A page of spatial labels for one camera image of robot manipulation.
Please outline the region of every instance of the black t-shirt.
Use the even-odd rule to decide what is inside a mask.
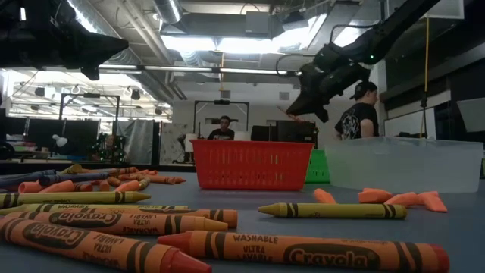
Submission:
[[[221,129],[213,130],[208,140],[234,140],[234,131],[227,129],[223,132]]]
[[[368,119],[374,124],[374,136],[379,136],[379,122],[374,106],[359,102],[345,111],[340,121],[335,125],[335,130],[340,133],[342,140],[362,138],[361,121]]]

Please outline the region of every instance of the desk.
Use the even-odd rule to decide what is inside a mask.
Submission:
[[[349,220],[273,218],[258,213],[259,206],[274,202],[314,202],[311,193],[317,187],[331,192],[337,202],[357,202],[356,190],[332,186],[307,185],[301,192],[260,192],[200,190],[196,174],[172,173],[187,179],[185,184],[152,184],[147,189],[152,199],[141,204],[185,205],[194,209],[237,209],[239,232],[300,235],[312,237],[398,240],[414,243],[437,243],[449,254],[451,271],[485,272],[485,182],[478,193],[443,194],[449,213],[409,209],[408,218],[400,220]],[[137,237],[155,241],[155,237]],[[214,273],[287,273],[287,272],[365,272],[334,268],[269,265],[251,262],[205,260]],[[109,273],[110,268],[78,262],[61,256],[42,253],[22,246],[0,243],[0,266],[11,273]]]

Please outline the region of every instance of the man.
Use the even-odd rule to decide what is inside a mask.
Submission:
[[[350,97],[356,103],[345,111],[336,124],[336,137],[339,140],[353,140],[362,137],[379,136],[379,124],[374,105],[378,101],[377,86],[372,82],[361,82]]]
[[[234,131],[229,129],[230,118],[221,117],[221,128],[213,130],[208,140],[234,140]]]

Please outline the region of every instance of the black frame structure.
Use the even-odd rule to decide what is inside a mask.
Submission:
[[[197,105],[202,102],[202,103],[214,103],[215,105],[231,105],[231,104],[244,104],[247,108],[246,111],[246,131],[249,131],[249,102],[231,102],[231,101],[199,101],[196,100],[194,101],[194,122],[193,122],[193,133],[196,133],[196,117],[197,117]]]
[[[66,96],[69,96],[72,99],[70,99],[66,104],[64,104],[64,98]],[[62,113],[64,111],[64,107],[68,106],[69,103],[73,99],[77,98],[78,96],[82,96],[82,97],[87,98],[87,99],[99,99],[101,97],[105,97],[105,98],[115,98],[116,99],[116,113],[114,115],[114,121],[113,121],[113,135],[116,136],[117,127],[118,127],[118,115],[120,113],[120,96],[116,96],[116,95],[101,95],[101,94],[92,94],[92,93],[84,93],[82,95],[72,94],[72,93],[63,93],[63,94],[61,94],[61,107],[59,108],[59,121],[62,121]]]

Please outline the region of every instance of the crayola logo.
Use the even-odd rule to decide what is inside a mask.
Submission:
[[[379,256],[370,249],[326,243],[303,243],[288,247],[284,261],[300,265],[378,270]]]
[[[57,249],[74,249],[88,234],[89,231],[44,223],[32,223],[23,230],[26,240]]]
[[[120,218],[121,214],[57,212],[49,216],[49,222],[76,228],[107,228],[118,223]]]
[[[171,215],[197,212],[196,209],[182,209],[182,210],[175,210],[175,209],[139,209],[139,210],[141,212],[171,214]]]

